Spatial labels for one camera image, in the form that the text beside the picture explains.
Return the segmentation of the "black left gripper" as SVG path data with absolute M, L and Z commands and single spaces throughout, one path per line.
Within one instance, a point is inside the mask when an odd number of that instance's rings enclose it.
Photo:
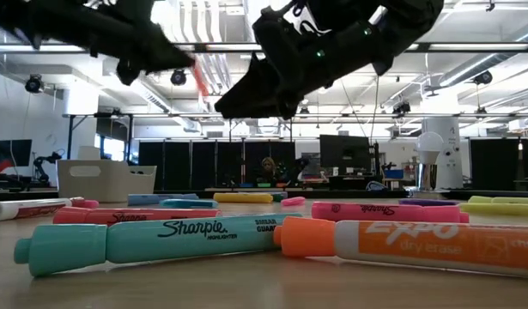
M 118 59 L 116 75 L 130 86 L 141 70 L 158 72 L 185 69 L 195 59 L 180 50 L 163 32 L 141 35 L 150 23 L 155 0 L 81 0 L 88 21 L 81 47 L 91 57 L 100 54 Z

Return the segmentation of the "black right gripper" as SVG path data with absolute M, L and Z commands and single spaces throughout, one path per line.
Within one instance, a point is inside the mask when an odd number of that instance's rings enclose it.
M 264 59 L 216 103 L 230 118 L 291 119 L 300 94 L 332 84 L 368 64 L 378 75 L 399 54 L 401 0 L 292 0 L 267 7 L 252 30 Z

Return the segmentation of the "orange highlighter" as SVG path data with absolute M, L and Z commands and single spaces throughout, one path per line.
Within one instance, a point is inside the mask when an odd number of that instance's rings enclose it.
M 194 61 L 194 64 L 191 67 L 191 73 L 193 74 L 196 81 L 198 92 L 201 96 L 207 97 L 209 95 L 209 91 L 204 82 L 203 73 L 197 60 Z

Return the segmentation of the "yellow highlighter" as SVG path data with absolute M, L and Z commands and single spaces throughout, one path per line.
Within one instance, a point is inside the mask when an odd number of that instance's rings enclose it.
M 528 216 L 528 204 L 522 203 L 460 203 L 458 206 L 470 214 Z
M 218 203 L 272 203 L 273 196 L 271 194 L 260 193 L 220 193 L 214 194 L 213 199 Z
M 528 204 L 528 197 L 482 197 L 473 196 L 468 203 L 517 203 Z

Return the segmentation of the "turquoise highlighter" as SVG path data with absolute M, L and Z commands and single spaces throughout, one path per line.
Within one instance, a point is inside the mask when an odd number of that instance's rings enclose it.
M 204 199 L 166 199 L 160 201 L 162 208 L 169 209 L 216 209 L 218 202 Z

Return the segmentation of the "light blue highlighter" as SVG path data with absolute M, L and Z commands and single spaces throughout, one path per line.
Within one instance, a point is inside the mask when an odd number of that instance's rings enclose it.
M 198 195 L 194 193 L 189 194 L 148 194 L 148 195 L 142 195 L 142 194 L 131 194 L 128 196 L 128 206 L 134 207 L 134 206 L 148 206 L 148 205 L 156 205 L 159 204 L 161 201 L 167 200 L 167 199 L 191 199 L 191 200 L 197 200 Z

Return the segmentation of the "coral Sharpie highlighter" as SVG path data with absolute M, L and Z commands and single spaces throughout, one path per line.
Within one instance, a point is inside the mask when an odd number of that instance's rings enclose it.
M 54 215 L 53 223 L 111 226 L 127 221 L 209 218 L 221 214 L 219 209 L 83 209 L 64 207 Z

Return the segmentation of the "purple highlighter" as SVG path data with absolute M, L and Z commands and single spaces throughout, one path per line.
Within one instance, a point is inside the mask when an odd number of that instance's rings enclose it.
M 403 198 L 399 199 L 398 203 L 401 205 L 419 205 L 422 207 L 434 206 L 457 206 L 458 202 L 451 200 L 434 200 L 434 199 L 418 199 L 418 198 Z

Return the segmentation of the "orange Expo dry-erase marker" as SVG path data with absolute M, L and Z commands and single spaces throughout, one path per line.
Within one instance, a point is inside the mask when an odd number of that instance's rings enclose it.
M 339 257 L 528 277 L 526 226 L 290 216 L 275 228 L 273 240 L 291 258 Z

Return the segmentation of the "black partition panels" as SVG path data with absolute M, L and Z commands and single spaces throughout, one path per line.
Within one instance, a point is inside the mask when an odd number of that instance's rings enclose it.
M 528 139 L 470 140 L 471 187 L 528 191 Z
M 294 167 L 293 142 L 140 142 L 138 162 L 157 167 L 157 191 L 202 191 L 220 187 L 257 187 L 264 159 L 277 165 L 278 178 Z

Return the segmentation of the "black computer monitor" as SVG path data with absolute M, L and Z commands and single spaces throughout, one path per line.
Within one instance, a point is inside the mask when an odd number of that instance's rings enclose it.
M 31 139 L 0 140 L 0 162 L 9 160 L 16 167 L 28 167 L 32 143 Z
M 341 173 L 348 168 L 370 172 L 370 143 L 363 136 L 319 136 L 320 166 L 338 167 Z

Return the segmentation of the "white light bulb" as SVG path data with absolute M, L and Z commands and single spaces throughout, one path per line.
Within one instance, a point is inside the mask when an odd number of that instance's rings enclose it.
M 443 138 L 435 132 L 424 132 L 416 141 L 416 150 L 422 164 L 434 165 L 443 149 Z

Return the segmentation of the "white round column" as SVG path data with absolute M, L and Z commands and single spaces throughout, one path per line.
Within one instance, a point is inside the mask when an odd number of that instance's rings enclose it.
M 443 139 L 443 146 L 436 160 L 438 190 L 460 189 L 463 187 L 463 169 L 460 153 L 458 118 L 425 118 L 424 132 L 434 132 Z

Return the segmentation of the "red Expo dry-erase marker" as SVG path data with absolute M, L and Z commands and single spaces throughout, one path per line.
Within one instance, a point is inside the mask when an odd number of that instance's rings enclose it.
M 51 215 L 63 207 L 80 207 L 84 203 L 85 199 L 82 197 L 2 201 L 0 221 Z

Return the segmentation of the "black truss frame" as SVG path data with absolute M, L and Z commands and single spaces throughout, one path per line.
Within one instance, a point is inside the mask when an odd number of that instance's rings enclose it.
M 372 140 L 379 137 L 376 124 L 395 124 L 403 127 L 423 119 L 456 118 L 459 123 L 475 126 L 485 123 L 509 122 L 528 119 L 528 112 L 510 113 L 301 113 L 292 118 L 236 118 L 225 119 L 219 113 L 104 113 L 67 114 L 69 134 L 88 118 L 106 119 L 125 126 L 124 159 L 132 156 L 132 141 L 141 140 L 294 140 L 292 129 L 296 124 L 353 124 L 363 136 Z

